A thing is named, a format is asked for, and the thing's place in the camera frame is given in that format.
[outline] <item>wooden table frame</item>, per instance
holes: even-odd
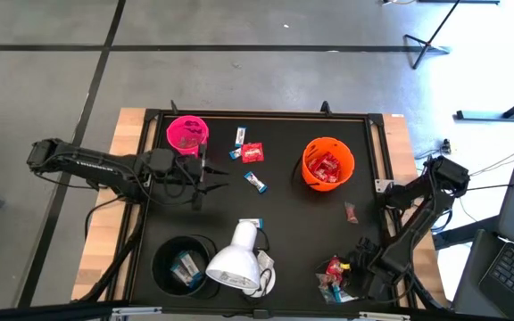
[[[120,110],[109,153],[124,155],[140,152],[137,147],[141,136],[145,139],[145,150],[148,151],[152,148],[156,122],[149,122],[149,127],[144,128],[146,113],[146,109],[138,108],[123,108]],[[377,178],[386,178],[385,173],[391,170],[395,182],[407,184],[416,178],[418,173],[410,147],[406,120],[402,115],[392,114],[377,114],[376,119],[377,122],[381,121],[383,123],[381,125],[384,125],[378,127],[376,123],[373,123],[370,126],[379,174]],[[389,159],[391,165],[389,169],[386,169],[387,159]],[[112,191],[101,190],[96,204],[106,202],[114,197]],[[123,220],[125,210],[130,211],[129,220],[126,222]],[[72,299],[78,299],[87,294],[108,268],[117,247],[120,247],[124,240],[122,237],[128,238],[134,228],[139,211],[139,205],[127,207],[125,202],[114,202],[95,212],[90,222],[87,241],[79,264],[79,272],[71,295]],[[407,211],[406,214],[408,215],[404,215],[402,219],[404,223],[411,212]],[[389,220],[388,227],[393,234],[394,225]],[[427,233],[416,247],[414,266],[417,276],[426,289],[437,301],[447,306],[431,233]],[[128,269],[129,256],[120,268],[115,287],[109,290],[114,299],[121,299],[124,296],[124,287],[129,280]],[[400,283],[397,292],[403,293],[403,290],[403,283]],[[104,299],[105,294],[106,292],[101,296],[101,300]],[[406,298],[401,300],[401,305],[408,306]]]

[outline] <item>gray floor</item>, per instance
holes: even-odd
[[[115,6],[114,0],[0,1],[0,44],[102,44]],[[115,44],[402,45],[404,33],[429,37],[449,8],[128,0]],[[429,55],[415,71],[409,65],[414,57],[404,53],[111,53],[83,146],[108,150],[121,107],[167,108],[173,99],[183,108],[316,111],[328,100],[334,111],[405,114],[415,153],[449,137],[465,147],[457,161],[481,168],[475,151],[514,129],[456,124],[451,115],[514,105],[514,1],[462,4],[438,44],[452,45],[453,52]],[[0,210],[0,308],[12,306],[53,191],[28,172],[30,144],[71,139],[98,54],[0,53],[0,197],[7,201]],[[511,153],[514,140],[498,148]],[[35,304],[68,301],[83,217],[94,201],[93,192],[67,193]],[[470,196],[465,202],[474,203]],[[475,206],[468,212],[479,211]]]

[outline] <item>orange bucket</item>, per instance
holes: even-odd
[[[335,183],[323,182],[312,175],[307,164],[315,158],[324,155],[326,152],[333,154],[340,162],[340,177]],[[316,138],[307,145],[303,152],[303,163],[301,165],[304,181],[312,189],[320,192],[328,192],[346,182],[354,172],[354,156],[348,146],[332,137]]]

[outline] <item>wooden board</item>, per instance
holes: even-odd
[[[124,108],[120,111],[109,153],[123,155],[137,152],[144,115],[145,109]],[[394,180],[400,184],[408,183],[417,177],[418,173],[410,146],[406,120],[402,115],[384,115],[384,122]],[[151,128],[148,131],[149,139],[146,141],[146,150],[152,146],[153,126],[154,123],[151,124]],[[383,173],[384,165],[382,162],[382,152],[379,149],[378,137],[377,134],[373,136],[375,139],[374,145],[377,155],[377,164],[380,168],[379,171]],[[98,194],[96,203],[99,204],[108,201],[113,197],[112,192],[101,191]],[[93,216],[87,242],[80,261],[79,272],[71,295],[72,299],[77,299],[85,295],[112,262],[118,234],[120,232],[123,211],[124,203],[115,202],[97,210]],[[135,218],[137,206],[134,207],[132,212],[133,218]],[[444,306],[447,306],[447,300],[444,296],[444,289],[437,266],[434,243],[430,233],[424,237],[414,251],[414,265],[416,274],[423,285],[425,285],[436,300]],[[114,296],[115,299],[120,299],[122,296],[122,288],[126,279],[127,270],[127,264],[125,263],[120,269],[119,280]],[[402,292],[403,287],[400,286],[399,293]],[[402,305],[405,306],[406,304],[406,300],[403,300]]]

